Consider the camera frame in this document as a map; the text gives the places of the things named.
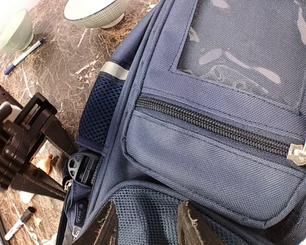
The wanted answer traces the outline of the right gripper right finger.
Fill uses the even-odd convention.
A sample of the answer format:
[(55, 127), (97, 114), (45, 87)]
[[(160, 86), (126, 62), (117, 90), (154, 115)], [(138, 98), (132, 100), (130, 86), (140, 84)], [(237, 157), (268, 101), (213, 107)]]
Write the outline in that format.
[(190, 202), (179, 204), (177, 224), (179, 244), (208, 244), (208, 225)]

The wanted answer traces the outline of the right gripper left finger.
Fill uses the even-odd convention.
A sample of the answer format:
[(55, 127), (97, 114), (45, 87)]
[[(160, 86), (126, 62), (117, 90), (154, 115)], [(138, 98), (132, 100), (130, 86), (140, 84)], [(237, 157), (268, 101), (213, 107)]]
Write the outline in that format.
[(85, 233), (85, 244), (118, 244), (118, 215), (113, 201), (104, 206)]

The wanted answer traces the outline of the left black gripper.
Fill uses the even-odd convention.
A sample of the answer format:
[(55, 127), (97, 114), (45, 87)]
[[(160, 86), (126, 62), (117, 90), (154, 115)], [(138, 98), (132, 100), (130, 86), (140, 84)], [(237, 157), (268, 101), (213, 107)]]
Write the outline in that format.
[(0, 190), (12, 188), (64, 200), (66, 191), (31, 160), (45, 140), (65, 156), (75, 153), (56, 108), (40, 93), (22, 107), (0, 85)]

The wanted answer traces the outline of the navy blue student backpack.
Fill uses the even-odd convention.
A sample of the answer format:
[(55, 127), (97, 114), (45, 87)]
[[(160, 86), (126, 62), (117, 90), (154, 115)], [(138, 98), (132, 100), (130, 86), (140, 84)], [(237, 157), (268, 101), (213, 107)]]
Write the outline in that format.
[(306, 239), (306, 1), (160, 1), (101, 68), (65, 167), (57, 244), (113, 201), (118, 244)]

